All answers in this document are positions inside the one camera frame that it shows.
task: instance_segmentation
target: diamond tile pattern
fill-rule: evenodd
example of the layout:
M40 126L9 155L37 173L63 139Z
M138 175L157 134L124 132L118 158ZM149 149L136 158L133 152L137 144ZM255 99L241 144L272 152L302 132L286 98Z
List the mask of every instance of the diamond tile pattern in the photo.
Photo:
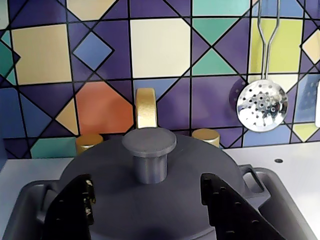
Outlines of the diamond tile pattern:
M262 4L267 39L276 2ZM238 120L240 92L260 77L256 3L0 0L8 158L73 157L81 134L122 136L133 127L135 92L143 87L155 89L160 127L184 135L216 129L222 148L320 141L318 0L281 0L269 76L287 92L287 125L260 134Z
M107 44L90 32L74 50L73 54L84 61L90 68L96 70L111 52L112 50Z

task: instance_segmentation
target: blue tile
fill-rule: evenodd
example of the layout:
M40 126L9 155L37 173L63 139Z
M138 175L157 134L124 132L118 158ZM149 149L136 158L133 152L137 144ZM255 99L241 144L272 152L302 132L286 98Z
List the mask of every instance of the blue tile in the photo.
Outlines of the blue tile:
M320 74L307 74L298 83L294 122L314 122L316 114L317 84Z
M84 61L90 68L96 70L111 52L112 49L108 45L90 32L74 50L73 54Z
M1 134L3 138L25 138L18 93L13 88L0 89Z
M280 17L302 18L304 11L296 0L279 0L280 1ZM252 9L252 16L258 15L258 3ZM262 1L261 16L275 17L277 14L277 0Z
M36 105L21 95L23 117L26 134L30 138L38 137L51 122L51 117L40 110Z
M243 146L262 146L270 144L288 144L290 141L290 129L286 125L280 125L267 132L247 131L243 137Z
M155 98L158 100L165 93L165 91L176 81L177 81L177 78L134 80L133 81L134 99L136 99L137 89L153 88L155 91Z

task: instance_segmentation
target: purple tile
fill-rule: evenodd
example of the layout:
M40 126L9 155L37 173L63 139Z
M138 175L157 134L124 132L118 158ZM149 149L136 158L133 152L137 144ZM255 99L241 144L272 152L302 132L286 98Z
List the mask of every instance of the purple tile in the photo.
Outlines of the purple tile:
M288 110L284 121L288 124L292 123L294 118L294 109L296 105L297 85L295 85L288 93Z
M23 159L31 159L31 155L30 155L30 152L26 152L25 155L23 155L22 157Z
M314 64L308 58L304 51L301 52L301 63L300 63L300 73L307 73Z
M192 128L241 126L229 104L230 91L238 80L238 76L192 79Z
M307 142L318 142L320 141L320 131L317 130L312 137L310 137Z
M89 81L101 81L101 80L102 79L95 73L89 78Z
M66 9L56 0L29 0L11 23L13 28L65 23Z
M83 86L85 85L85 82L75 82L73 84L74 86L74 91L78 92Z
M190 16L191 15L191 2L190 0L167 0L167 2L181 15Z
M297 135L292 132L290 143L301 143L302 141L297 137Z
M97 21L83 21L83 23L92 29Z
M304 20L303 42L317 29L312 20Z
M28 150L28 143L25 138L4 139L4 147L20 159Z
M64 126L62 126L57 121L52 121L49 126L41 134L43 137L69 137L74 136L70 131L68 131Z
M119 0L103 17L108 19L126 19L128 17L128 0Z
M239 73L247 73L249 18L241 19L214 48L233 66Z
M19 90L53 118L73 96L72 83L26 85Z
M242 134L242 127L215 129L220 134L220 143L228 148Z
M70 51L72 52L80 41L89 32L89 29L83 23L69 23L68 37L70 44Z
M97 70L97 73L103 79L130 79L128 21L102 21L94 31L114 49L114 53Z
M195 30L192 30L192 63L197 61L208 48L210 45Z
M10 21L12 21L22 6L28 0L8 0L9 12L10 12Z
M132 18L177 17L163 0L130 0Z
M107 83L121 93L130 103L133 102L130 80L108 81Z
M21 57L15 51L13 51L13 62L15 64L20 60L20 58Z
M6 156L8 157L8 159L16 159L17 157L12 155L10 152L6 151Z
M319 1L318 0L306 0L305 10L313 19L320 19Z
M86 81L93 71L84 65L74 55L71 55L72 79L74 82Z
M166 129L188 129L190 78L181 78L157 103L158 124Z
M70 11L67 11L66 19L68 22L81 22L81 20Z
M231 149L241 148L242 138L243 138L243 137L240 137L234 144L232 144L232 145L230 146L230 148L231 148Z

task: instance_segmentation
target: teal tile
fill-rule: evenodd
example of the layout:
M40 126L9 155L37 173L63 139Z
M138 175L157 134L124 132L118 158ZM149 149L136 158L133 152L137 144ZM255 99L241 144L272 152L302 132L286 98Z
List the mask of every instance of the teal tile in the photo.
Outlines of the teal tile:
M193 16L242 16L250 0L193 0Z
M247 131L243 137L244 147L263 146L271 144L288 144L291 130L286 125L267 132Z
M40 138L31 148L31 156L34 159L74 157L76 156L76 138Z
M235 74L235 71L213 49L210 49L192 68L193 75Z
M10 37L9 31L6 31L3 34L3 36L1 37L1 40L11 48L11 37Z
M193 27L210 43L214 44L238 18L193 18Z
M0 74L6 76L13 64L11 50L0 41Z

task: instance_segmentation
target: metal utensil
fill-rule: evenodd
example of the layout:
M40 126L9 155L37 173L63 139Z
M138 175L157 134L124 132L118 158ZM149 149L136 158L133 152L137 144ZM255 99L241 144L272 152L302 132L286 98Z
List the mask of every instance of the metal utensil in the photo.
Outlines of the metal utensil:
M288 97L280 85L268 80L271 43L280 23L280 0L277 0L276 25L268 44L261 29L261 0L257 26L262 39L261 79L247 85L239 95L236 112L240 122L253 132L267 132L279 126L287 115Z

